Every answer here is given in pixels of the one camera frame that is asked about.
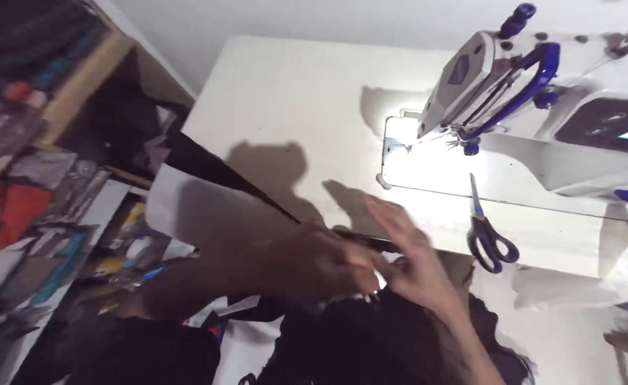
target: scissors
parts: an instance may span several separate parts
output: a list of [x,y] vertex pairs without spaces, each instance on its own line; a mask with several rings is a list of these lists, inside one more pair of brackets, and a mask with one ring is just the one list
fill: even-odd
[[[494,274],[501,273],[501,261],[514,263],[519,260],[519,250],[513,242],[499,235],[483,214],[483,208],[480,206],[478,189],[475,187],[475,177],[473,174],[471,174],[471,195],[473,197],[473,207],[471,215],[472,227],[467,237],[469,249],[485,270]],[[481,255],[478,249],[478,242],[480,242],[482,250],[487,255],[487,258],[489,258],[489,262]],[[503,254],[499,250],[498,242],[506,246],[506,254]]]

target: blue scissors handle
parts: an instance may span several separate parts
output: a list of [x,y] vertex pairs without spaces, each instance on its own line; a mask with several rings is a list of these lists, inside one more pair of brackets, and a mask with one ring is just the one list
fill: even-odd
[[[501,262],[514,263],[519,260],[520,253],[516,248],[516,245],[498,232],[490,224],[487,218],[478,219],[475,216],[471,217],[471,232],[468,236],[469,249],[473,256],[480,262],[482,267],[488,270],[490,273],[501,273]],[[485,251],[487,258],[491,263],[488,263],[483,255],[480,254],[478,249],[478,241]],[[502,254],[497,247],[497,242],[501,242],[506,246],[506,254]]]

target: white wall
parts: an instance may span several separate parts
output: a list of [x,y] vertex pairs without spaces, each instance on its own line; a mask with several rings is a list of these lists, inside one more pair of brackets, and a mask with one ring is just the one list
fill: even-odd
[[[115,5],[128,16],[131,25],[138,28],[193,94],[202,88],[231,34],[457,49],[474,31],[498,29],[521,2],[97,0],[99,4]],[[628,30],[628,0],[534,3],[538,12],[529,24],[533,30],[586,33]]]

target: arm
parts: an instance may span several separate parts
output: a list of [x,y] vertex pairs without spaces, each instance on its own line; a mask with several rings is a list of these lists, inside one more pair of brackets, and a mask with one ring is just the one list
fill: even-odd
[[299,302],[378,290],[368,250],[323,225],[306,223],[291,236],[240,256],[201,256],[170,265],[141,286],[121,317],[183,320],[224,295],[264,294]]
[[398,268],[380,255],[369,255],[388,285],[395,293],[434,311],[447,325],[469,370],[470,384],[504,385],[428,237],[414,226],[404,210],[389,202],[368,195],[365,206],[407,260],[404,267]]

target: white table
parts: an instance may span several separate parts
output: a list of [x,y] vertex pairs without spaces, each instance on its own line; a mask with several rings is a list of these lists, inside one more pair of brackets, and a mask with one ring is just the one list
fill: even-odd
[[[403,205],[436,247],[469,253],[469,198],[384,190],[376,181],[386,117],[422,109],[453,55],[237,36],[182,132],[301,220],[320,215],[329,227],[382,235],[360,206],[363,191]],[[156,181],[152,199],[160,189]],[[482,206],[520,249],[523,265],[597,277],[628,244],[626,222],[491,201]]]

